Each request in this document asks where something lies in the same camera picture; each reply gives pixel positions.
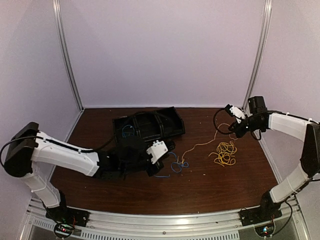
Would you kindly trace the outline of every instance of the black tray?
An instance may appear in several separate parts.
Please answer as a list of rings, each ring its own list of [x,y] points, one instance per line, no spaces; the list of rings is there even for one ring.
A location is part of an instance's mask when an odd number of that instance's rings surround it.
[[[151,142],[186,133],[184,121],[175,107],[115,118],[112,123],[116,143],[120,138],[126,138],[133,134],[146,142]]]

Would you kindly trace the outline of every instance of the wooden table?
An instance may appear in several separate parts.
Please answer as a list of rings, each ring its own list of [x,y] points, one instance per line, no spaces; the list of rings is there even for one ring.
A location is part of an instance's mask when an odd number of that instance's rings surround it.
[[[151,109],[86,109],[69,142],[80,147],[98,147],[112,136],[113,118]],[[212,117],[216,108],[178,108],[177,111],[186,131],[174,139],[174,152],[178,156],[197,143],[213,139],[216,130]],[[222,112],[217,122],[230,124],[233,119]],[[159,174],[170,178],[148,177],[146,172],[138,172],[125,180],[103,181],[57,167],[51,182],[64,192],[71,207],[114,213],[209,213],[259,205],[261,195],[277,184],[272,169],[259,142],[249,133],[235,142],[238,149],[235,165],[222,167],[213,163],[215,157],[208,154],[220,142],[229,140],[228,135],[218,133],[214,142],[197,146],[185,156],[190,167],[178,174],[171,170],[174,157],[167,158]]]

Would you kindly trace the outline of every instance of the yellow rope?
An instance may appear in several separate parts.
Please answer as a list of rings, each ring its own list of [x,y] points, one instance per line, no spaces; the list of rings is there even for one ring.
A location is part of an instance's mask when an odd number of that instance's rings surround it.
[[[220,128],[220,126],[222,125],[227,125],[228,127],[230,126],[227,123],[221,123],[218,128]],[[216,140],[216,136],[217,136],[218,131],[215,131],[214,137],[212,140],[205,142],[205,143],[197,143],[193,146],[193,148],[185,151],[181,157],[181,163],[183,164],[185,162],[185,158],[184,156],[186,155],[186,153],[193,151],[196,146],[203,146],[203,145],[207,145],[212,143],[213,141]],[[237,140],[237,138],[233,138],[231,137],[231,134],[229,135],[229,138],[231,139],[231,141],[229,143],[227,142],[221,142],[218,147],[216,148],[216,152],[211,152],[209,154],[208,157],[210,157],[212,154],[216,154],[218,157],[216,159],[213,160],[214,163],[219,164],[221,166],[232,166],[234,164],[236,164],[236,159],[234,154],[237,152],[237,148],[235,146],[235,141]]]
[[[220,142],[216,148],[217,152],[210,153],[208,157],[210,157],[212,154],[215,154],[217,155],[217,158],[213,160],[215,164],[219,164],[222,167],[225,165],[232,166],[236,164],[236,156],[234,156],[234,154],[237,152],[237,150],[238,149],[232,141],[230,141],[230,143]]]

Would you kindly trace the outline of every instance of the white wall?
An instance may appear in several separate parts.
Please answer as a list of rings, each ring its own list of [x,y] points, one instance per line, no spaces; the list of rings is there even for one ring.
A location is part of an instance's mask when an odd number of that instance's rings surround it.
[[[85,107],[242,105],[264,0],[62,0]]]
[[[63,140],[78,111],[52,1],[0,1],[0,23],[0,146],[30,121]],[[42,169],[48,174],[52,166]],[[0,167],[1,240],[17,239],[30,198],[29,189]]]
[[[253,95],[271,110],[320,120],[320,1],[273,1],[269,35]],[[263,138],[284,179],[299,163],[303,144],[266,132]],[[310,183],[298,200],[313,240],[319,239],[320,185]]]

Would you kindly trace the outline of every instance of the robotic arm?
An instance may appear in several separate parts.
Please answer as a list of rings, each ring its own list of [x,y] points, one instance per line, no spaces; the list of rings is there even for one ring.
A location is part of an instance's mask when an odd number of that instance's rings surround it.
[[[150,145],[138,136],[128,136],[120,139],[117,147],[96,151],[54,139],[39,131],[38,127],[37,123],[30,122],[5,145],[9,148],[3,167],[9,175],[20,178],[42,200],[48,218],[73,226],[85,227],[89,213],[67,207],[65,195],[47,180],[37,166],[38,162],[98,179],[115,179],[139,171],[153,176],[164,167],[162,160],[167,157],[167,152],[175,148],[172,141],[156,141]],[[72,231],[63,224],[56,230]]]
[[[293,136],[304,143],[300,163],[296,169],[281,183],[262,195],[260,206],[240,211],[242,225],[257,224],[269,221],[272,217],[280,217],[280,206],[291,195],[299,193],[320,172],[320,125],[318,122],[302,117],[269,111],[264,98],[255,96],[248,100],[252,114],[247,116],[236,106],[227,105],[224,110],[233,117],[235,122],[229,130],[238,138],[247,132],[256,130],[279,131]]]

